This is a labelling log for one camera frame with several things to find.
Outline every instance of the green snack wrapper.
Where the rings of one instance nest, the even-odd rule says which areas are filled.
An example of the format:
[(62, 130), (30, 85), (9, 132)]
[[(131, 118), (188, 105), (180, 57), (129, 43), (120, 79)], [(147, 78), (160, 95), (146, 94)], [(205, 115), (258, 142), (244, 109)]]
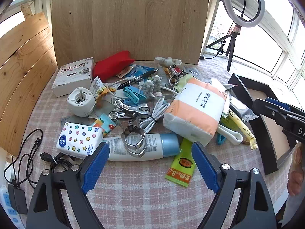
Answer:
[(165, 175), (165, 178), (178, 183), (184, 187), (189, 185), (194, 169), (195, 161), (192, 157), (192, 142), (183, 139), (180, 145), (180, 153), (175, 157), (170, 169)]

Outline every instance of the red pouch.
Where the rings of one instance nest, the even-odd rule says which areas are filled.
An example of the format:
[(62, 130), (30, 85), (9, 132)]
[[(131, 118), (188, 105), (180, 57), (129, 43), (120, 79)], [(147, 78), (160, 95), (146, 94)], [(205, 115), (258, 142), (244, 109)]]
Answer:
[(93, 79), (98, 76), (104, 82), (120, 73), (121, 70), (135, 61), (135, 59), (130, 59), (129, 54), (129, 51), (122, 51), (97, 62), (93, 68)]

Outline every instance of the orange and white tissue package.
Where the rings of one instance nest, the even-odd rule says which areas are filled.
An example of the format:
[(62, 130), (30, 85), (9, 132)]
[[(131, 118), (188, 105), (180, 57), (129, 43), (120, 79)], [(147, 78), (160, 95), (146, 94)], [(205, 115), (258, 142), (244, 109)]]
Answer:
[(166, 110), (164, 127), (206, 146), (216, 132), (226, 97), (209, 83), (191, 78)]

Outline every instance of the silver bolt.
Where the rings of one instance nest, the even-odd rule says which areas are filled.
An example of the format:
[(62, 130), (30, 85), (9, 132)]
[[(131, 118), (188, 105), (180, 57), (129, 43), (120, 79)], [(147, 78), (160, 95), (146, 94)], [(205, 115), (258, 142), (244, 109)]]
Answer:
[(50, 173), (50, 171), (48, 169), (45, 169), (44, 171), (42, 171), (42, 174), (44, 176), (47, 176)]
[(71, 170), (73, 170), (73, 171), (79, 170), (79, 165), (78, 165), (78, 164), (73, 165), (73, 166), (71, 167)]
[(260, 173), (259, 169), (257, 169), (257, 168), (254, 168), (252, 171), (253, 171), (254, 174), (259, 174)]
[(222, 168), (223, 168), (223, 169), (230, 169), (230, 168), (231, 168), (231, 166), (230, 166), (230, 165), (228, 165), (228, 164), (223, 164), (223, 165), (222, 165)]

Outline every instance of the black pen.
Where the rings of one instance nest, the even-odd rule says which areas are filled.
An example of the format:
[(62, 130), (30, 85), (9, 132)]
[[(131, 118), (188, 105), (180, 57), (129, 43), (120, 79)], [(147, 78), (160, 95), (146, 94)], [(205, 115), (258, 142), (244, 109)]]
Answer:
[(140, 76), (138, 76), (138, 77), (136, 77), (136, 78), (134, 78), (134, 79), (132, 79), (132, 80), (129, 80), (129, 81), (125, 82), (125, 83), (122, 83), (117, 89), (122, 89), (122, 88), (124, 88), (124, 87), (126, 87), (126, 86), (129, 86), (129, 85), (131, 85), (131, 84), (133, 84), (133, 83), (139, 81), (139, 80), (142, 80), (142, 79), (144, 79), (144, 78), (147, 78), (147, 77), (149, 77), (150, 75), (155, 74), (157, 71), (158, 71), (158, 69), (152, 69), (152, 70), (150, 70), (150, 71), (148, 71), (148, 72), (145, 72), (145, 73), (143, 73), (142, 75), (140, 75)]

